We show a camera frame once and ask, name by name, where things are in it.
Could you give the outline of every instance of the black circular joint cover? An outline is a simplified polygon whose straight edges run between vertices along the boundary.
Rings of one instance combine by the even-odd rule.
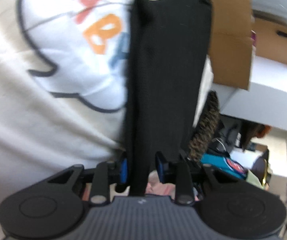
[[[201,205],[200,217],[218,233],[239,239],[262,239],[277,233],[286,218],[281,200],[267,192],[216,193]]]
[[[76,225],[82,215],[82,201],[73,192],[19,192],[0,205],[3,230],[17,238],[59,237]]]

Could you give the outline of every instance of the black garment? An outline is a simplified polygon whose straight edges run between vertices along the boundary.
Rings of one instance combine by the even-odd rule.
[[[134,1],[125,130],[133,195],[145,192],[157,151],[169,161],[188,151],[210,28],[210,0]]]

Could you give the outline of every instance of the black cloth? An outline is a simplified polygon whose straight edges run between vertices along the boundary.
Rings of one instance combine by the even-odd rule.
[[[211,28],[210,0],[135,0],[130,13],[126,152],[130,194],[145,192],[157,151],[188,151]]]

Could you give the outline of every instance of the teal object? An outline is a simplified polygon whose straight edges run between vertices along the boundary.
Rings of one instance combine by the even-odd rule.
[[[239,178],[246,179],[247,170],[241,166],[239,163],[233,161],[230,158],[225,158],[221,156],[215,156],[205,153],[201,159],[202,164],[211,164],[217,168]]]

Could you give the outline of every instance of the ribbed surface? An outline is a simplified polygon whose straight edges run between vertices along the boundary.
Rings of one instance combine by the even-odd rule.
[[[169,197],[116,197],[92,208],[83,224],[57,240],[228,240],[206,226],[189,207]],[[278,240],[273,236],[267,240]]]

